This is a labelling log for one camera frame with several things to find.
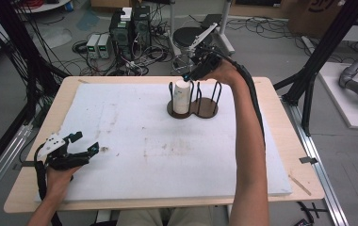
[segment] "black strap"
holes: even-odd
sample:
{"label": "black strap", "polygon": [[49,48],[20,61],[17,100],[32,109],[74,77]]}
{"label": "black strap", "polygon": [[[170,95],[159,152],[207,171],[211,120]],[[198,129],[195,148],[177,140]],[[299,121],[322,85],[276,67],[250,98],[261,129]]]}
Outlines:
{"label": "black strap", "polygon": [[[38,188],[39,188],[39,195],[43,200],[46,197],[47,192],[47,184],[46,184],[46,168],[42,161],[38,161],[35,164],[36,175],[38,178]],[[59,220],[57,212],[53,214],[52,217],[52,225],[53,226],[62,226],[61,221]]]}

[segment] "computer tower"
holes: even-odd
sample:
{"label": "computer tower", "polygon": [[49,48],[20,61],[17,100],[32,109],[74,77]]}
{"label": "computer tower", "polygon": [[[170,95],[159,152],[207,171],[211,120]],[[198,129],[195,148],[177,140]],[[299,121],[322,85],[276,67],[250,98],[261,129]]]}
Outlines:
{"label": "computer tower", "polygon": [[133,54],[136,51],[134,44],[134,25],[133,20],[122,21],[122,10],[115,10],[111,18],[109,26],[109,33],[112,39],[112,46],[114,48],[117,59],[124,57],[126,60],[133,60]]}
{"label": "computer tower", "polygon": [[135,24],[135,40],[143,49],[152,45],[150,27],[150,7],[133,8],[133,21]]}

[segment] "cylindrical container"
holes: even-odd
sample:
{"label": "cylindrical container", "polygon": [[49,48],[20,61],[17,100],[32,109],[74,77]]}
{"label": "cylindrical container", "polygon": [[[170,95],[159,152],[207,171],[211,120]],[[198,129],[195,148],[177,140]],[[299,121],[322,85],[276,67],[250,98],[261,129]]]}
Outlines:
{"label": "cylindrical container", "polygon": [[188,113],[190,105],[190,82],[178,80],[175,83],[175,91],[173,93],[173,111],[177,114]]}

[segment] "concrete floor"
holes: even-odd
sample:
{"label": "concrete floor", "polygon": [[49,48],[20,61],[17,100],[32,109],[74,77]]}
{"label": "concrete floor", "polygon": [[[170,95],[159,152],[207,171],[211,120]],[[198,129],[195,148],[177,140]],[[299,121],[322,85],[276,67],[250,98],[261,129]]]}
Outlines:
{"label": "concrete floor", "polygon": [[[87,4],[83,4],[74,12],[55,9],[37,14],[36,20],[46,23],[64,17],[62,21],[48,26],[62,26],[71,32],[73,39],[70,42],[53,49],[60,60],[71,60],[78,58],[71,50],[72,45],[79,40],[86,40],[92,32],[106,32],[110,15],[108,12],[93,12],[88,9]],[[195,18],[198,21],[203,20],[203,16]],[[176,24],[181,25],[188,20],[191,19],[177,18]],[[188,22],[186,25],[195,26],[197,23]],[[304,50],[296,46],[294,39],[266,39],[244,27],[237,30],[228,27],[225,33],[236,49],[233,59],[244,64],[253,76],[266,76],[273,84],[299,71],[308,59]],[[358,53],[352,51],[346,43],[342,43],[335,54],[343,58],[358,58]],[[85,67],[81,63],[78,65],[82,69]],[[170,75],[171,64],[155,63],[149,66],[149,69],[148,75]],[[69,66],[69,70],[73,74],[80,73],[75,65]],[[285,92],[286,89],[278,90],[278,94]],[[0,53],[0,137],[24,104],[24,84],[8,58]],[[319,79],[315,85],[310,129],[348,223],[358,225],[358,130],[347,127]],[[30,145],[23,151],[22,159],[26,158],[29,148]],[[0,225],[24,225],[30,217],[30,214],[6,214],[3,210],[4,202],[18,176],[18,168],[17,158],[0,181]],[[325,201],[314,203],[317,208],[326,209]],[[312,208],[312,203],[305,204]],[[269,208],[271,225],[292,226],[306,218],[295,202],[273,202],[269,204]],[[313,215],[316,225],[333,225],[328,213],[319,213],[319,218]],[[91,225],[96,218],[96,212],[65,212],[61,213],[60,217],[64,225]],[[226,220],[224,208],[217,207],[216,225],[226,225]]]}

